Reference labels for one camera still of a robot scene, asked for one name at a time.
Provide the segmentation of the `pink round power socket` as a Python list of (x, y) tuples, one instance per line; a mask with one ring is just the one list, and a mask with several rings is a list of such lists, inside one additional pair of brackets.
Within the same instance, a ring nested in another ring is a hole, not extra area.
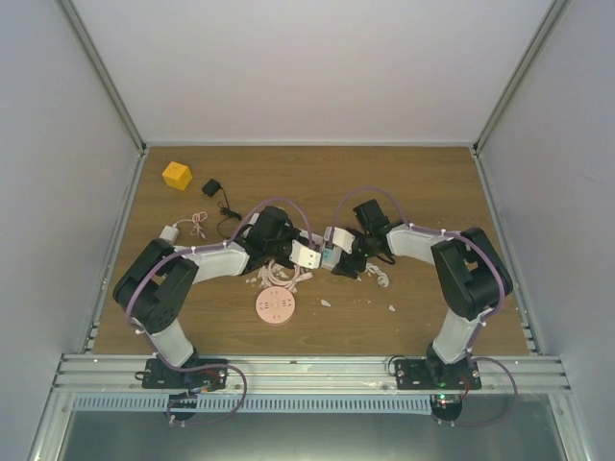
[(296, 303), (289, 290), (272, 286), (258, 294), (255, 308), (264, 323), (277, 327), (286, 324), (292, 318)]

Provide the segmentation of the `black power adapter plug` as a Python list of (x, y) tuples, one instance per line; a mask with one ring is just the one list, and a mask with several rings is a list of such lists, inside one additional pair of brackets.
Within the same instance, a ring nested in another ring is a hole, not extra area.
[(222, 186), (219, 181), (210, 179), (202, 186), (201, 191), (205, 196), (212, 198), (221, 188)]

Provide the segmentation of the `white usb charger plug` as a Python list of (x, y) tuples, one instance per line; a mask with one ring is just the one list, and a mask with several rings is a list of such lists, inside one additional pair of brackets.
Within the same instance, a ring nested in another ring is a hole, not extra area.
[(176, 226), (164, 226), (160, 232), (160, 239), (174, 245), (180, 234), (180, 230)]

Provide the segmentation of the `yellow cube socket adapter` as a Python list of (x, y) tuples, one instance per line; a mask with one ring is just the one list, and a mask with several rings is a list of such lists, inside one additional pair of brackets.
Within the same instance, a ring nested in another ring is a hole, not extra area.
[(162, 171), (161, 176), (166, 185), (184, 191), (192, 181), (192, 173), (187, 165), (171, 161)]

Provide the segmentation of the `white power strip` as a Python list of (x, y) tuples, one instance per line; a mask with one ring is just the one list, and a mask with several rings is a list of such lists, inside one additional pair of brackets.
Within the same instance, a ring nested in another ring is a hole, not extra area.
[(332, 271), (340, 259), (341, 249), (333, 244), (324, 244), (321, 250), (320, 267)]

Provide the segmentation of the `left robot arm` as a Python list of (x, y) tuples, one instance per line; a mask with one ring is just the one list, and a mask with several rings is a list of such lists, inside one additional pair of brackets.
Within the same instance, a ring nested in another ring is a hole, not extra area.
[(202, 281), (252, 273), (273, 260), (287, 267), (308, 267), (317, 260), (308, 230), (295, 227), (276, 206), (266, 206), (231, 238), (200, 247), (152, 240), (112, 291), (128, 324), (143, 335), (165, 365), (164, 375), (178, 388), (195, 382), (196, 349), (187, 339), (179, 314), (191, 287)]

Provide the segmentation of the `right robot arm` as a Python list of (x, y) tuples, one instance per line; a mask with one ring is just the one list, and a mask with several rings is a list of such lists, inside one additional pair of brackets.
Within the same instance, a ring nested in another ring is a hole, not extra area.
[(474, 343), (486, 320), (512, 292), (512, 280), (483, 229), (435, 230), (402, 216), (390, 220), (373, 199), (353, 209), (359, 228), (333, 223), (325, 231), (321, 266), (337, 276), (356, 279), (370, 258), (393, 265), (409, 257), (435, 268), (448, 311), (429, 344), (427, 381), (446, 389), (472, 366)]

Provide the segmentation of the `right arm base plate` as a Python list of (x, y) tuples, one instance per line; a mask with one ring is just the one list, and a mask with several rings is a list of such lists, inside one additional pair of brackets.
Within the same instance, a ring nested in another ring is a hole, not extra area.
[(442, 364), (427, 358), (394, 356), (388, 364), (399, 390), (464, 391), (482, 387), (478, 366), (467, 359)]

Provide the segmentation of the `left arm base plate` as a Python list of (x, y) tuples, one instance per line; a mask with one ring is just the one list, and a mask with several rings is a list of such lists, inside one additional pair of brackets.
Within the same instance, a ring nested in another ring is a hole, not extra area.
[(200, 368), (196, 372), (171, 370), (159, 358), (146, 361), (145, 369), (135, 373), (144, 389), (177, 389), (217, 391), (226, 387), (228, 361), (220, 358), (195, 358), (186, 367)]

